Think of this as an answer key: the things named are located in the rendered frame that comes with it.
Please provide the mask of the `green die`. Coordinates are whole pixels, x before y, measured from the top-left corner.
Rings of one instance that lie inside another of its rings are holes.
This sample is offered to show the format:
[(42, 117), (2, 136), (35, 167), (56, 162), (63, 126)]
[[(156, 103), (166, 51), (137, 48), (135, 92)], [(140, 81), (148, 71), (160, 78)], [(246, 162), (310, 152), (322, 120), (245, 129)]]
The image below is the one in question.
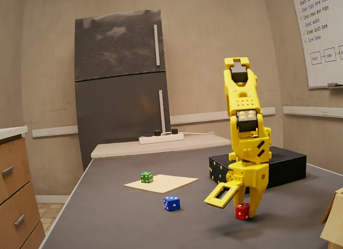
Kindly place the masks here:
[(153, 181), (153, 174), (152, 172), (144, 172), (140, 174), (141, 182), (142, 183), (150, 183)]

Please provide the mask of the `blue die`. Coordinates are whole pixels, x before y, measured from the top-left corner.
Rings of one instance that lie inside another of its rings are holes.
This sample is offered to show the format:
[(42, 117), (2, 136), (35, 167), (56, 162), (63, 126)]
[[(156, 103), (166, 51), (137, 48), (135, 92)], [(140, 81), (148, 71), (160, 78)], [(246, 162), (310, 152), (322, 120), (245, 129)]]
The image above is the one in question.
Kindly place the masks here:
[(176, 196), (165, 197), (164, 206), (168, 211), (175, 211), (180, 209), (180, 199)]

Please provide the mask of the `red die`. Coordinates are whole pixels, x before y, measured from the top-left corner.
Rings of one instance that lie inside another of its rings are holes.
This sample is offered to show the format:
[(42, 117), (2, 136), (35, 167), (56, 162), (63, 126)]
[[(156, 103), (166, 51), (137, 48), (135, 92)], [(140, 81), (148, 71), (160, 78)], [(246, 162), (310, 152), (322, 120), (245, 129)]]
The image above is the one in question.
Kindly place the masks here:
[(236, 218), (241, 220), (249, 219), (250, 203), (242, 203), (236, 206)]

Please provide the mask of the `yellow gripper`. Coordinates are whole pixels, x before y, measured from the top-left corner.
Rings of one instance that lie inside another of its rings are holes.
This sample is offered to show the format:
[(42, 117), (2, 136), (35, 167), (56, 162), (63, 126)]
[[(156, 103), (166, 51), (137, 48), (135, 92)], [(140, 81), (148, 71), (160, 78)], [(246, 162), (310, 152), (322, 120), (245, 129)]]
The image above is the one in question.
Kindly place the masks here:
[(229, 169), (227, 183), (219, 183), (204, 202), (224, 209), (234, 197), (236, 207), (243, 203), (246, 187), (249, 187), (249, 217), (252, 218), (269, 182), (269, 164), (260, 162), (260, 165), (256, 165), (256, 162), (239, 161), (229, 165)]

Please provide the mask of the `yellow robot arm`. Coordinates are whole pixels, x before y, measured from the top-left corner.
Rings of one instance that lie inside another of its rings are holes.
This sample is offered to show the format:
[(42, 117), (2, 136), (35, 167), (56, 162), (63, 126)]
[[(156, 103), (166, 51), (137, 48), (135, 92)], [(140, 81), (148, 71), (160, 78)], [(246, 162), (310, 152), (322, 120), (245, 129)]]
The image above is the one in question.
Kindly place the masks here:
[(236, 162), (267, 162), (269, 129), (263, 126), (263, 112), (257, 97), (257, 76), (250, 70), (247, 57), (225, 58), (224, 79), (227, 115), (231, 117), (233, 153), (229, 160)]

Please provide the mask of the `beige flat mat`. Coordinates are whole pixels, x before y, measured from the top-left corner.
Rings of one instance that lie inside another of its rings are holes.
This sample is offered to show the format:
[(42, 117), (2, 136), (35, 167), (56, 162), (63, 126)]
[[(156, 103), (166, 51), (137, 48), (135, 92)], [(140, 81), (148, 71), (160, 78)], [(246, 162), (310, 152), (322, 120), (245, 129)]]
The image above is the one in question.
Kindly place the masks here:
[(165, 194), (175, 189), (191, 184), (198, 180), (199, 179), (197, 178), (156, 175), (156, 176), (153, 176), (153, 181), (150, 183), (142, 183), (140, 180), (140, 181), (126, 184), (124, 186), (137, 189), (137, 190), (147, 191), (147, 192)]

